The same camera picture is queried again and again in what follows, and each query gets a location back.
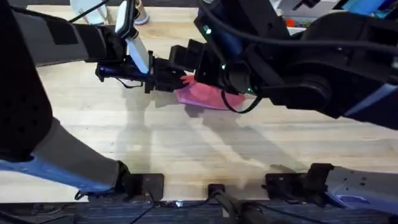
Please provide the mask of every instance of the wire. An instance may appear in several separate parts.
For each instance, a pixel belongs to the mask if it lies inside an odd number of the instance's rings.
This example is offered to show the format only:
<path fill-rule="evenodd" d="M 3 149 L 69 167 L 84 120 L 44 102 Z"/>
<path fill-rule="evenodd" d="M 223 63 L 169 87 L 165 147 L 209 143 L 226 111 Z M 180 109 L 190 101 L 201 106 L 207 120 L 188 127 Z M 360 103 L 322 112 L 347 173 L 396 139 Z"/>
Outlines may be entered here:
<path fill-rule="evenodd" d="M 155 205 L 151 206 L 150 208 L 148 208 L 147 210 L 145 210 L 144 212 L 142 212 L 137 218 L 135 218 L 130 224 L 134 224 L 135 222 L 137 222 L 138 220 L 140 220 L 144 215 L 146 215 L 148 212 L 150 212 L 152 209 L 155 208 Z"/>
<path fill-rule="evenodd" d="M 0 212 L 6 213 L 7 215 L 10 215 L 10 216 L 18 216 L 18 217 L 31 217 L 31 216 L 35 216 L 35 215 L 53 215 L 53 214 L 56 214 L 56 213 L 62 211 L 63 209 L 65 209 L 65 208 L 67 208 L 67 207 L 69 207 L 71 205 L 74 205 L 74 204 L 75 203 L 66 203 L 65 205 L 59 206 L 58 208 L 53 208 L 53 209 L 50 209 L 50 210 L 46 210 L 44 212 L 41 212 L 39 210 L 39 211 L 37 211 L 35 213 L 32 213 L 32 212 L 30 212 L 30 213 L 20 213 L 20 212 L 15 212 L 15 211 L 10 210 L 10 209 L 7 209 L 7 210 L 1 210 L 0 209 Z"/>
<path fill-rule="evenodd" d="M 4 220 L 6 222 L 10 222 L 10 223 L 15 223 L 15 224 L 34 224 L 32 222 L 28 222 L 26 220 L 14 217 L 10 214 L 7 214 L 5 212 L 0 212 L 0 220 Z"/>
<path fill-rule="evenodd" d="M 248 112 L 252 111 L 252 110 L 260 103 L 260 101 L 262 100 L 262 97 L 261 97 L 261 96 L 257 96 L 256 99 L 251 103 L 251 105 L 250 105 L 248 108 L 246 108 L 244 111 L 237 111 L 236 109 L 234 109 L 234 108 L 230 105 L 230 103 L 228 103 L 228 100 L 227 100 L 226 97 L 225 97 L 225 91 L 224 91 L 224 90 L 221 91 L 221 98 L 223 99 L 223 102 L 224 102 L 225 106 L 226 106 L 230 111 L 233 111 L 233 112 L 235 112 L 235 113 L 240 113 L 240 114 L 245 114 L 245 113 L 248 113 Z"/>
<path fill-rule="evenodd" d="M 256 35 L 241 32 L 230 25 L 225 24 L 219 20 L 206 6 L 203 0 L 198 1 L 200 9 L 208 16 L 211 22 L 219 28 L 234 34 L 242 39 L 250 40 L 258 44 L 278 45 L 281 47 L 334 47 L 334 48 L 356 48 L 364 50 L 372 50 L 376 52 L 383 52 L 386 54 L 398 55 L 398 48 L 388 45 L 375 44 L 366 41 L 343 41 L 343 40 L 278 40 L 263 38 Z"/>
<path fill-rule="evenodd" d="M 197 207 L 201 207 L 201 206 L 204 206 L 204 205 L 206 205 L 208 202 L 209 202 L 209 200 L 210 199 L 212 199 L 213 197 L 208 197 L 205 201 L 203 201 L 203 202 L 198 202 L 198 203 L 194 203 L 194 204 L 192 204 L 192 205 L 186 205 L 186 206 L 182 206 L 182 207 L 178 207 L 178 206 L 176 206 L 175 205 L 175 203 L 173 202 L 172 204 L 174 205 L 174 206 L 170 206 L 170 205 L 166 205 L 166 204 L 164 204 L 164 203 L 160 203 L 159 204 L 159 207 L 161 207 L 161 208 L 176 208 L 176 209 L 184 209 L 184 208 L 197 208 Z"/>
<path fill-rule="evenodd" d="M 269 207 L 267 205 L 260 204 L 258 202 L 254 202 L 254 205 L 257 206 L 257 207 L 268 209 L 270 211 L 273 211 L 273 212 L 276 212 L 276 213 L 279 213 L 279 214 L 282 214 L 282 215 L 287 215 L 287 216 L 298 218 L 298 219 L 305 220 L 305 221 L 308 221 L 308 222 L 317 223 L 317 224 L 329 224 L 329 223 L 322 222 L 322 221 L 319 221 L 319 220 L 315 220 L 315 219 L 312 219 L 312 218 L 308 218 L 308 217 L 304 217 L 304 216 L 297 215 L 297 214 L 294 214 L 294 213 L 289 213 L 289 212 L 285 212 L 285 211 L 282 211 L 282 210 L 279 210 L 279 209 L 276 209 L 276 208 L 272 208 L 272 207 Z"/>
<path fill-rule="evenodd" d="M 76 22 L 77 20 L 79 20 L 80 18 L 86 16 L 87 14 L 91 13 L 92 11 L 94 11 L 95 9 L 105 5 L 109 0 L 104 0 L 103 2 L 97 4 L 96 6 L 92 7 L 91 9 L 81 13 L 79 16 L 76 16 L 75 18 L 69 20 L 68 22 Z"/>

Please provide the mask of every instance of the wooden tabletop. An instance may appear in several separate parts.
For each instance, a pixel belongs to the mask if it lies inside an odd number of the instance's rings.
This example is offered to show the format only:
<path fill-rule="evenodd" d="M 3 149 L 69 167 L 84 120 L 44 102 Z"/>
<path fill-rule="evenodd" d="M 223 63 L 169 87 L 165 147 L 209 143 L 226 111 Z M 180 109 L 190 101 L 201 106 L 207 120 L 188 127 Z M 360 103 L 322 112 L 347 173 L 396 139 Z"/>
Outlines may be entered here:
<path fill-rule="evenodd" d="M 72 18 L 68 6 L 30 6 Z M 151 22 L 137 27 L 148 50 L 167 58 L 170 47 L 203 41 L 193 25 L 197 9 L 148 7 Z M 54 116 L 87 145 L 131 172 L 165 175 L 165 200 L 199 200 L 210 183 L 238 198 L 266 198 L 268 172 L 305 172 L 314 162 L 398 172 L 397 133 L 269 100 L 245 115 L 181 105 L 172 93 L 144 94 L 116 80 L 101 83 L 95 64 L 38 68 Z M 252 99 L 245 102 L 247 106 Z M 13 172 L 0 173 L 0 202 L 70 202 L 76 189 Z"/>

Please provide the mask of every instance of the pink cloth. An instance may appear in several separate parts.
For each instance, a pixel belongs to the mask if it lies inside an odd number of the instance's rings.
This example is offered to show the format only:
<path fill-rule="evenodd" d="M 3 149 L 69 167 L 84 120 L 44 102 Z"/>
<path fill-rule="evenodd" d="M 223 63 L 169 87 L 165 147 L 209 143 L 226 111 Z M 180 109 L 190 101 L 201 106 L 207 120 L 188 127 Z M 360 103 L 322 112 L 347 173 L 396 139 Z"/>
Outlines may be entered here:
<path fill-rule="evenodd" d="M 221 98 L 221 90 L 198 82 L 191 82 L 188 86 L 175 90 L 180 103 L 201 106 L 216 110 L 228 110 Z M 245 101 L 244 95 L 225 94 L 228 103 L 236 108 Z"/>

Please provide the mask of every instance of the black cable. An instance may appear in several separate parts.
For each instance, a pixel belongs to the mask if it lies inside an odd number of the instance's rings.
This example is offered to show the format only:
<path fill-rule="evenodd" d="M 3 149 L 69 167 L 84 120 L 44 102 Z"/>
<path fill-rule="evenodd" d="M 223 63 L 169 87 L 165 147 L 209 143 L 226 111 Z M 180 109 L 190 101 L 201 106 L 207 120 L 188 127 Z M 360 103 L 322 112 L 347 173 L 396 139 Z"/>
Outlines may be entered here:
<path fill-rule="evenodd" d="M 240 114 L 245 114 L 245 113 L 248 113 L 248 112 L 252 111 L 252 110 L 260 103 L 260 101 L 262 100 L 262 97 L 261 97 L 261 96 L 257 96 L 257 98 L 251 103 L 251 105 L 250 105 L 247 109 L 245 109 L 244 111 L 237 111 L 236 109 L 234 109 L 234 108 L 228 103 L 228 100 L 227 100 L 226 97 L 225 97 L 225 91 L 224 91 L 224 90 L 221 91 L 221 98 L 223 99 L 223 102 L 224 102 L 225 106 L 226 106 L 230 111 L 233 111 L 233 112 L 235 112 L 235 113 L 240 113 Z"/>
<path fill-rule="evenodd" d="M 151 206 L 150 208 L 148 208 L 147 210 L 145 210 L 144 212 L 142 212 L 137 218 L 135 218 L 130 224 L 133 224 L 135 222 L 137 222 L 138 220 L 140 220 L 144 215 L 146 215 L 148 212 L 150 212 L 152 209 L 155 208 L 155 205 Z"/>
<path fill-rule="evenodd" d="M 101 7 L 101 6 L 103 6 L 103 5 L 106 4 L 108 1 L 109 1 L 109 0 L 104 0 L 103 2 L 97 4 L 96 6 L 90 8 L 89 10 L 87 10 L 87 11 L 81 13 L 79 16 L 76 16 L 75 18 L 69 20 L 68 22 L 76 22 L 77 20 L 79 20 L 80 18 L 82 18 L 82 17 L 86 16 L 87 14 L 91 13 L 91 12 L 94 11 L 95 9 L 97 9 L 97 8 L 99 8 L 99 7 Z"/>
<path fill-rule="evenodd" d="M 199 0 L 198 3 L 200 9 L 208 16 L 210 21 L 217 25 L 217 27 L 234 34 L 242 39 L 250 40 L 258 44 L 267 45 L 278 45 L 281 47 L 333 47 L 333 48 L 356 48 L 363 50 L 372 50 L 376 52 L 383 52 L 386 54 L 398 55 L 398 48 L 391 47 L 388 45 L 375 44 L 364 41 L 343 41 L 343 40 L 278 40 L 263 38 L 256 35 L 251 35 L 245 32 L 241 32 L 230 25 L 225 24 L 219 20 L 208 8 L 203 0 Z"/>
<path fill-rule="evenodd" d="M 143 87 L 143 86 L 144 86 L 144 83 L 143 83 L 143 82 L 141 82 L 140 85 L 129 86 L 129 85 L 125 84 L 122 80 L 120 80 L 120 78 L 115 78 L 115 79 L 116 79 L 117 81 L 119 81 L 120 83 L 122 83 L 122 85 L 123 85 L 125 88 L 127 88 L 127 89 L 132 89 L 132 88 L 135 88 L 135 87 Z"/>
<path fill-rule="evenodd" d="M 4 212 L 0 212 L 0 220 L 15 224 L 35 224 L 17 217 L 13 217 L 12 215 L 6 214 Z"/>
<path fill-rule="evenodd" d="M 164 203 L 160 203 L 159 204 L 159 207 L 161 207 L 161 208 L 176 208 L 176 209 L 184 209 L 184 208 L 197 208 L 197 207 L 201 207 L 201 206 L 204 206 L 204 205 L 206 205 L 208 202 L 209 202 L 209 200 L 210 199 L 212 199 L 212 197 L 208 197 L 205 201 L 203 201 L 203 202 L 198 202 L 198 203 L 194 203 L 194 204 L 192 204 L 192 205 L 186 205 L 186 206 L 182 206 L 182 207 L 178 207 L 178 206 L 170 206 L 170 205 L 166 205 L 166 204 L 164 204 Z"/>
<path fill-rule="evenodd" d="M 276 213 L 279 213 L 279 214 L 282 214 L 282 215 L 287 215 L 287 216 L 290 216 L 290 217 L 294 217 L 294 218 L 298 218 L 298 219 L 301 219 L 301 220 L 305 220 L 307 222 L 312 222 L 312 223 L 317 223 L 317 224 L 329 224 L 329 223 L 322 222 L 322 221 L 319 221 L 319 220 L 315 220 L 315 219 L 312 219 L 312 218 L 308 218 L 308 217 L 304 217 L 304 216 L 301 216 L 301 215 L 285 212 L 285 211 L 282 211 L 282 210 L 279 210 L 279 209 L 276 209 L 276 208 L 272 208 L 272 207 L 269 207 L 267 205 L 260 204 L 258 202 L 254 202 L 253 204 L 255 206 L 257 206 L 257 207 L 265 208 L 267 210 L 270 210 L 270 211 L 273 211 L 273 212 L 276 212 Z"/>

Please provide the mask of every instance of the background object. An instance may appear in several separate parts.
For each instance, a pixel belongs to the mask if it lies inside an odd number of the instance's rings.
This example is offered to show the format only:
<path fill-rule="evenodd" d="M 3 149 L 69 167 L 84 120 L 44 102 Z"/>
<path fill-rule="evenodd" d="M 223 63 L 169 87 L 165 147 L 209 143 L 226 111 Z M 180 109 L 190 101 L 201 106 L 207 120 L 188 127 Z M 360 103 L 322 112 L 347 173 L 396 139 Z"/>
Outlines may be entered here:
<path fill-rule="evenodd" d="M 101 0 L 70 0 L 70 6 L 76 16 L 101 3 Z M 109 24 L 108 11 L 106 6 L 101 6 L 97 10 L 87 14 L 84 18 L 87 24 Z"/>

